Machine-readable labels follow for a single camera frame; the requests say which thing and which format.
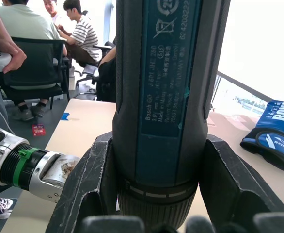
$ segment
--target dark hair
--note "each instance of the dark hair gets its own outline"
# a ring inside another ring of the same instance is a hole
[[[16,5],[16,4],[23,4],[23,5],[27,5],[27,3],[29,2],[29,0],[8,0],[12,5]]]
[[[79,0],[66,0],[63,4],[63,8],[65,11],[73,10],[73,8],[76,8],[78,13],[82,14],[82,8],[80,6]]]

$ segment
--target chair backrest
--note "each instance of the chair backrest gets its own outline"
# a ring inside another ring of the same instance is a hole
[[[4,75],[7,86],[37,86],[62,82],[63,40],[15,38],[27,59],[22,66]]]

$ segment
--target blue tape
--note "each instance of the blue tape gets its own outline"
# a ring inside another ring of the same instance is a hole
[[[69,121],[69,120],[68,120],[68,117],[69,117],[69,116],[70,116],[69,113],[64,113],[60,120]]]

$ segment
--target white table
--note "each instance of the white table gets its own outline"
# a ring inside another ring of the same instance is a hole
[[[82,157],[98,135],[112,130],[115,104],[72,99],[66,109],[69,121],[60,121],[46,149]],[[261,156],[246,152],[239,143],[255,127],[257,118],[210,113],[209,133],[224,139],[242,159],[255,168],[284,203],[284,171]],[[55,204],[23,191],[2,233],[43,233]],[[208,217],[199,190],[189,216]]]

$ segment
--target gray floor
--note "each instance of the gray floor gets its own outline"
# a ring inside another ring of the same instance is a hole
[[[91,81],[84,81],[80,83],[78,90],[70,91],[71,98],[76,97],[77,93],[86,92],[89,89],[90,85],[91,85]],[[76,98],[82,99],[82,100],[93,100],[95,97],[90,96],[90,95],[82,95],[82,96],[77,96]],[[61,116],[63,115],[63,112],[66,109],[67,104],[68,104],[67,99],[64,96],[63,100],[54,101],[52,110],[50,110],[49,106],[47,106],[46,107],[47,111],[44,117],[41,119],[34,119],[28,122],[21,122],[21,121],[15,121],[9,118],[10,127],[12,128],[12,130],[14,131],[16,135],[26,138],[32,146],[44,149],[48,141],[50,140],[53,132],[55,131],[57,124]],[[8,115],[11,115],[14,109],[14,106],[8,105],[6,108],[7,108]],[[37,136],[37,137],[33,136],[32,125],[37,125],[37,124],[44,125],[45,130],[46,130],[45,136]],[[5,192],[1,193],[0,197],[18,198],[20,193],[21,193],[20,189],[12,187],[6,190]],[[5,222],[6,220],[0,220],[0,232]]]

